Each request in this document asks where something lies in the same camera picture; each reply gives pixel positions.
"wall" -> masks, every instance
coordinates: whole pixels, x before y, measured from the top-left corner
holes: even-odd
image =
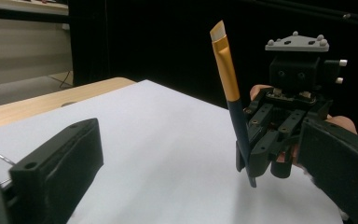
[[[0,20],[0,83],[72,70],[62,24]]]

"paintbrush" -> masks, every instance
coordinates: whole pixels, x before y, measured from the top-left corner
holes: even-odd
[[[245,162],[249,182],[251,186],[255,188],[255,178],[249,176],[249,156],[251,149],[248,138],[247,118],[243,113],[240,91],[238,88],[234,65],[229,50],[225,24],[223,21],[218,22],[211,30],[210,34],[213,45],[213,53],[217,62],[220,79],[223,84],[223,89],[227,100],[227,107],[231,116],[232,124],[234,126],[237,143],[240,148],[242,158]]]

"gold ferrule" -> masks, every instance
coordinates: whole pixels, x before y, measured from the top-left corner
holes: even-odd
[[[230,102],[237,101],[240,99],[240,91],[238,89],[227,36],[225,35],[223,38],[212,42],[212,46],[226,99]]]

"angled brush tip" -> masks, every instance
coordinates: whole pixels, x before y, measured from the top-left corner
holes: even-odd
[[[217,41],[226,35],[225,24],[223,21],[218,22],[210,32],[212,41]]]

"white sheet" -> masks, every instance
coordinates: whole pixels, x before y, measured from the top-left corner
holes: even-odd
[[[0,153],[19,161],[90,118],[104,166],[69,223],[342,223],[298,168],[287,179],[267,170],[252,189],[235,168],[228,111],[147,80],[1,127]],[[0,181],[8,168],[0,161]]]

